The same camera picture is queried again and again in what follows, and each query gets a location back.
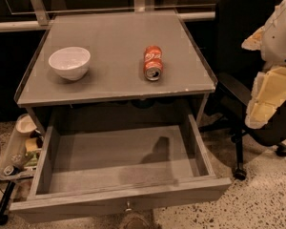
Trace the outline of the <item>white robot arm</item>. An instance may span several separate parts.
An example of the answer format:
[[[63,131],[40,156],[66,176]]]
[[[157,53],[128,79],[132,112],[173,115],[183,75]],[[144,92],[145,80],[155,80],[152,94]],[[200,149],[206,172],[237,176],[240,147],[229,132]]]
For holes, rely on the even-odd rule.
[[[241,47],[260,51],[265,61],[263,70],[255,77],[245,117],[249,128],[260,129],[286,101],[286,0]]]

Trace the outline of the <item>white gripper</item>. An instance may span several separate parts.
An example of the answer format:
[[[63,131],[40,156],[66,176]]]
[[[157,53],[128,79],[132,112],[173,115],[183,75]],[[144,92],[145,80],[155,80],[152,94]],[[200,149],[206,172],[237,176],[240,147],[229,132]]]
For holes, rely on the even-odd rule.
[[[265,61],[266,73],[258,73],[251,92],[245,124],[260,129],[286,101],[286,0],[275,8],[264,27],[246,38],[241,48],[259,51]]]

